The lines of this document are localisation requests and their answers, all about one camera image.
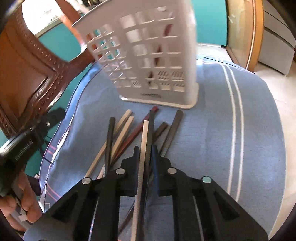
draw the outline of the laundry basket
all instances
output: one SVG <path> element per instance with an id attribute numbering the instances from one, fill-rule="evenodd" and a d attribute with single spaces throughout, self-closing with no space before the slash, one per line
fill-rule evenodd
<path id="1" fill-rule="evenodd" d="M 196 104 L 190 0 L 107 0 L 73 27 L 122 100 L 183 109 Z"/>

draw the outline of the black bracket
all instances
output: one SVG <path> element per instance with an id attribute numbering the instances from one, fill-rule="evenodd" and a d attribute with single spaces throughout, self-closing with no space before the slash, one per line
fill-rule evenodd
<path id="1" fill-rule="evenodd" d="M 135 196 L 139 148 L 106 177 L 83 178 L 24 235 L 25 241 L 115 241 L 120 196 Z"/>
<path id="2" fill-rule="evenodd" d="M 213 179 L 188 177 L 160 157 L 155 145 L 152 162 L 158 195 L 173 198 L 175 241 L 268 240 L 265 230 Z"/>

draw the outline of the finger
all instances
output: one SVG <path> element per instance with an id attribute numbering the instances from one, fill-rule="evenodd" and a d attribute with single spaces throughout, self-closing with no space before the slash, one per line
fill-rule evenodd
<path id="1" fill-rule="evenodd" d="M 35 201 L 33 205 L 30 207 L 29 211 L 27 212 L 27 219 L 30 223 L 36 222 L 42 215 L 41 209 Z"/>
<path id="2" fill-rule="evenodd" d="M 16 207 L 15 201 L 13 203 L 11 199 L 13 199 L 11 196 L 0 198 L 0 209 L 5 217 L 8 217 Z"/>
<path id="3" fill-rule="evenodd" d="M 21 232 L 26 231 L 26 229 L 22 225 L 20 225 L 12 216 L 9 215 L 8 217 L 6 217 L 6 219 L 13 229 Z"/>
<path id="4" fill-rule="evenodd" d="M 6 199 L 6 202 L 7 202 L 8 206 L 10 206 L 13 209 L 16 208 L 17 203 L 16 203 L 15 199 L 12 196 L 5 196 L 4 199 Z"/>
<path id="5" fill-rule="evenodd" d="M 23 191 L 27 186 L 30 186 L 30 182 L 27 178 L 27 175 L 23 171 L 21 171 L 18 176 L 18 185 L 20 189 L 22 189 Z"/>
<path id="6" fill-rule="evenodd" d="M 35 193 L 32 191 L 30 186 L 27 186 L 24 189 L 24 195 L 21 200 L 22 208 L 25 211 L 28 211 L 31 208 L 31 206 L 33 205 L 34 201 L 36 201 Z"/>

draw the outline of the white stripe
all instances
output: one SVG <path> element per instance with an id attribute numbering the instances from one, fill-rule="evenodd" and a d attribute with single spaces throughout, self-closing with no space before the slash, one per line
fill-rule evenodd
<path id="1" fill-rule="evenodd" d="M 234 97 L 232 88 L 229 82 L 229 77 L 227 74 L 227 71 L 224 67 L 224 64 L 220 64 L 223 68 L 225 79 L 227 82 L 227 86 L 229 89 L 230 99 L 231 99 L 231 105 L 232 105 L 232 141 L 231 141 L 231 156 L 230 156 L 230 165 L 229 165 L 229 176 L 228 176 L 228 184 L 227 184 L 227 193 L 230 194 L 231 191 L 231 183 L 232 183 L 232 176 L 233 176 L 233 166 L 234 166 L 234 155 L 235 155 L 235 138 L 236 138 L 236 122 L 237 117 L 235 113 L 235 103 L 234 103 Z"/>
<path id="2" fill-rule="evenodd" d="M 227 67 L 230 70 L 235 88 L 237 90 L 237 95 L 239 98 L 239 109 L 241 112 L 241 151 L 240 151 L 240 158 L 239 158 L 239 180 L 238 180 L 238 185 L 237 185 L 237 196 L 235 198 L 235 201 L 238 201 L 239 196 L 240 196 L 240 192 L 241 192 L 241 188 L 242 188 L 242 168 L 243 168 L 243 161 L 244 161 L 244 109 L 242 107 L 242 96 L 241 96 L 239 87 L 237 85 L 237 81 L 235 79 L 234 73 L 229 66 L 227 66 Z"/>

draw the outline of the screw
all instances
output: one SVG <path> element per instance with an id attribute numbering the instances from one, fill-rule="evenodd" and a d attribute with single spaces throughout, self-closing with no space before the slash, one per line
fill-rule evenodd
<path id="1" fill-rule="evenodd" d="M 170 167 L 170 168 L 168 169 L 168 173 L 169 173 L 169 174 L 175 174 L 176 172 L 177 172 L 176 168 Z"/>
<path id="2" fill-rule="evenodd" d="M 91 182 L 91 179 L 89 177 L 85 177 L 82 179 L 81 182 L 82 182 L 82 184 L 87 185 Z"/>
<path id="3" fill-rule="evenodd" d="M 203 178 L 202 178 L 202 181 L 203 181 L 204 183 L 211 183 L 211 182 L 212 182 L 212 179 L 211 179 L 210 177 L 203 177 Z"/>
<path id="4" fill-rule="evenodd" d="M 118 174 L 118 175 L 122 175 L 122 174 L 124 174 L 126 171 L 123 169 L 123 168 L 118 168 L 117 170 L 116 170 L 116 173 Z"/>

